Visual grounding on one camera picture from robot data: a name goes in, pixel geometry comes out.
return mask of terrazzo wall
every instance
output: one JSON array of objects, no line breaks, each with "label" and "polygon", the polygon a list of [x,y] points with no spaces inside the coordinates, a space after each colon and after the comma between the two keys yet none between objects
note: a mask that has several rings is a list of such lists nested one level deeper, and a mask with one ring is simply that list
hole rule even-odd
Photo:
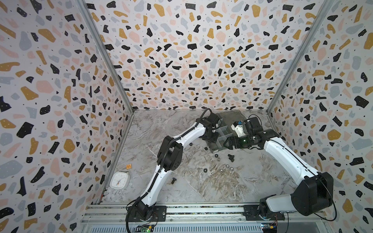
[{"label": "terrazzo wall", "polygon": [[270,113],[288,145],[334,177],[338,233],[373,232],[372,4],[335,1]]},{"label": "terrazzo wall", "polygon": [[0,231],[80,232],[128,116],[73,1],[0,1]]},{"label": "terrazzo wall", "polygon": [[135,109],[266,109],[321,0],[87,0]]}]

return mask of metal corner post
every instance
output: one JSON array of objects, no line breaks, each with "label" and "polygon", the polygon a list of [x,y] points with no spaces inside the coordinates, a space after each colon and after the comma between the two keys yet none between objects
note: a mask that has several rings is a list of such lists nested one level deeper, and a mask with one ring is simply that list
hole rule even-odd
[{"label": "metal corner post", "polygon": [[109,73],[113,77],[114,83],[118,88],[118,91],[119,91],[119,93],[120,93],[120,95],[121,95],[121,97],[124,101],[125,106],[128,109],[128,112],[130,113],[130,115],[133,115],[134,109],[132,108],[132,106],[129,102],[129,99],[127,98],[127,95],[126,95],[126,92],[123,89],[122,83],[120,82],[120,80],[118,78],[118,74],[116,73],[116,71],[114,69],[114,65],[113,65],[109,55],[106,52],[106,48],[105,48],[103,42],[101,41],[100,34],[99,34],[99,32],[98,32],[98,30],[95,26],[95,23],[93,22],[93,19],[92,19],[90,13],[89,13],[89,10],[88,10],[88,7],[85,3],[85,0],[75,0],[75,2],[77,4],[77,7],[78,7],[80,13],[83,16],[84,21],[86,22],[87,28],[89,29],[89,31],[92,34],[93,40],[96,43],[98,51],[102,55],[102,57],[104,59],[104,62],[107,64],[107,68],[109,70]]},{"label": "metal corner post", "polygon": [[314,38],[316,32],[319,30],[321,24],[326,18],[326,15],[328,14],[330,8],[332,7],[333,2],[334,0],[324,0],[323,4],[321,5],[319,12],[317,13],[316,19],[313,21],[313,24],[310,28],[310,31],[308,32],[306,38],[304,39],[303,43],[299,47],[299,50],[297,54],[295,55],[293,62],[291,63],[283,80],[281,81],[280,86],[278,87],[274,97],[272,98],[272,101],[267,108],[267,113],[270,113],[273,110],[274,106],[276,105],[276,101],[281,96],[281,92],[286,87],[286,84],[289,82],[291,76],[293,75],[295,69],[297,68],[299,62],[301,61],[304,53],[306,52],[307,48],[311,44],[312,39]]}]

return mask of wall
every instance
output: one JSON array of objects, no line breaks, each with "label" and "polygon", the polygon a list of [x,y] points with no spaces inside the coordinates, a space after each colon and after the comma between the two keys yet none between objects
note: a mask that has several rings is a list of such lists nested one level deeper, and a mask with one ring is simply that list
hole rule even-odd
[{"label": "wall", "polygon": [[334,177],[338,233],[373,229],[372,3],[335,1],[270,113],[288,145]]},{"label": "wall", "polygon": [[87,0],[135,109],[266,109],[322,2]]},{"label": "wall", "polygon": [[79,232],[126,125],[122,98],[73,1],[0,7],[0,231]]}]

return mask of marble surface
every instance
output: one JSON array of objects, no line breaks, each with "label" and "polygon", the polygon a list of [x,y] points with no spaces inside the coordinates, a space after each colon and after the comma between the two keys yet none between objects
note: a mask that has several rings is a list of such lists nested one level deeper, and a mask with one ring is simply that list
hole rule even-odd
[{"label": "marble surface", "polygon": [[[257,114],[263,128],[271,128],[265,112],[241,111],[245,117]],[[132,122],[115,171],[129,172],[128,187],[107,187],[102,202],[128,203],[146,188],[156,166],[156,154],[163,138],[175,136],[191,126],[201,110],[138,110]],[[217,161],[202,139],[186,146],[180,166],[173,171],[158,196],[158,202],[257,202],[260,198],[292,193],[295,183],[283,167],[264,150],[234,149],[217,152]],[[232,163],[228,154],[235,156]],[[225,165],[234,168],[229,171]],[[172,178],[177,181],[172,185]]]}]

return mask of black mounting plate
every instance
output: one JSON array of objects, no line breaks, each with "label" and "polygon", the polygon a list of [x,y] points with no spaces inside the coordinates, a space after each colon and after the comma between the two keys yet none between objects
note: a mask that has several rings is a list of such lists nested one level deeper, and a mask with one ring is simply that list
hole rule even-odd
[{"label": "black mounting plate", "polygon": [[[259,217],[258,212],[259,205],[244,205],[244,216],[246,217],[246,221],[263,221],[261,217]],[[285,220],[284,214],[280,212],[271,213],[267,216],[268,220]]]},{"label": "black mounting plate", "polygon": [[[156,214],[153,214],[153,219],[151,220],[152,222],[157,221],[157,216],[158,216],[158,222],[164,222],[166,220],[167,206],[156,205],[153,208],[153,213],[156,213]],[[132,210],[131,211],[131,213],[129,214],[129,217],[128,217],[128,222],[141,222],[140,214],[137,212],[137,210],[135,210],[135,211]]]}]

